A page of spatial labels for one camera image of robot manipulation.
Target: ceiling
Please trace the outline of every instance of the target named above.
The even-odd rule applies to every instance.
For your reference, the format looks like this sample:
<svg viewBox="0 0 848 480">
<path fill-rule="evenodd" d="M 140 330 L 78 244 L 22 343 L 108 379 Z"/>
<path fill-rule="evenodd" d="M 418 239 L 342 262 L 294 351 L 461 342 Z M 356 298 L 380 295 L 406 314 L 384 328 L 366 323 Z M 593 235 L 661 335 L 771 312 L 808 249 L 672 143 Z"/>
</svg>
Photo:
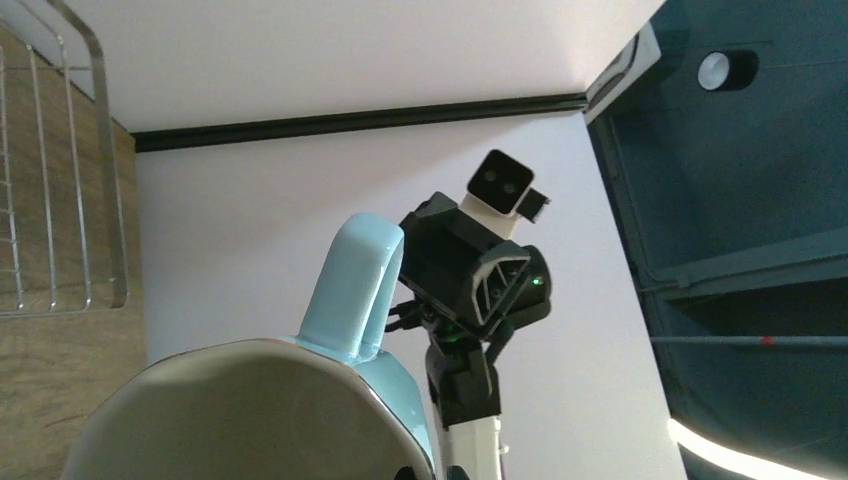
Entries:
<svg viewBox="0 0 848 480">
<path fill-rule="evenodd" d="M 662 3 L 67 2 L 103 43 L 130 131 L 582 92 Z M 14 6 L 0 13 L 45 45 Z"/>
</svg>

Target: white wall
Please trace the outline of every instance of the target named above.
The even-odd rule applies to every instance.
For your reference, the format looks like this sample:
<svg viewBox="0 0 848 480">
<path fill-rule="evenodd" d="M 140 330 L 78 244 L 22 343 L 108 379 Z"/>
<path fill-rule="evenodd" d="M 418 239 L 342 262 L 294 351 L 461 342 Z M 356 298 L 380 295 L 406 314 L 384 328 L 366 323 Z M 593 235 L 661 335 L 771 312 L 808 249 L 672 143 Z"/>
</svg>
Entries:
<svg viewBox="0 0 848 480">
<path fill-rule="evenodd" d="M 668 411 L 583 119 L 550 115 L 394 128 L 138 158 L 149 360 L 294 334 L 336 229 L 456 200 L 500 148 L 553 198 L 520 226 L 554 279 L 552 315 L 498 361 L 510 478 L 683 479 Z M 385 346 L 424 383 L 426 336 Z"/>
</svg>

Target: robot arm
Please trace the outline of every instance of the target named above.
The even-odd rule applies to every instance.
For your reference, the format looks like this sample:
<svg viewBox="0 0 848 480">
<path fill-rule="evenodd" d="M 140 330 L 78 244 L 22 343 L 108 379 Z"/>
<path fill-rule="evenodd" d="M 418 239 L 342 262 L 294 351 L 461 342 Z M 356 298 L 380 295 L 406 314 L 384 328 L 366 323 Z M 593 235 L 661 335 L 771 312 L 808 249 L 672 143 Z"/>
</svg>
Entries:
<svg viewBox="0 0 848 480">
<path fill-rule="evenodd" d="M 530 169 L 494 150 L 462 204 L 436 192 L 400 224 L 400 282 L 414 299 L 391 310 L 399 318 L 386 331 L 428 333 L 430 399 L 451 480 L 503 478 L 495 360 L 515 330 L 550 312 L 544 258 L 510 239 L 521 217 L 535 222 L 548 203 L 530 188 L 532 180 Z"/>
</svg>

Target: black ceiling trim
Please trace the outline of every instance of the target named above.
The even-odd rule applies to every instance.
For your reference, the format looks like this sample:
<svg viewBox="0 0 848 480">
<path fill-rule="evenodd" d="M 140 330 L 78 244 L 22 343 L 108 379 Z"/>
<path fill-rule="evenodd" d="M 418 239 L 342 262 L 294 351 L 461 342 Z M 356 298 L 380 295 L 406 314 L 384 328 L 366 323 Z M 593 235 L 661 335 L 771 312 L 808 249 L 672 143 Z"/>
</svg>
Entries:
<svg viewBox="0 0 848 480">
<path fill-rule="evenodd" d="M 156 130 L 132 135 L 135 137 L 135 151 L 142 153 L 376 128 L 568 112 L 582 110 L 585 106 L 586 95 L 576 93 Z"/>
</svg>

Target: white light strip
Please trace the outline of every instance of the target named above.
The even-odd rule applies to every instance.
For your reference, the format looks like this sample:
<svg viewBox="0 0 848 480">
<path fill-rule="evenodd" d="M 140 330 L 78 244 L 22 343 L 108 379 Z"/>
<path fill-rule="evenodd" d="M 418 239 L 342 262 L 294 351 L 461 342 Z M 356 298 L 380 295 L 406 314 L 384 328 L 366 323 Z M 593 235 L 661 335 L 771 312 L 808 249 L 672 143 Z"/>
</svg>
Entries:
<svg viewBox="0 0 848 480">
<path fill-rule="evenodd" d="M 668 433 L 683 448 L 704 460 L 755 480 L 826 480 L 823 477 L 722 447 L 701 437 L 674 419 L 668 421 Z"/>
</svg>

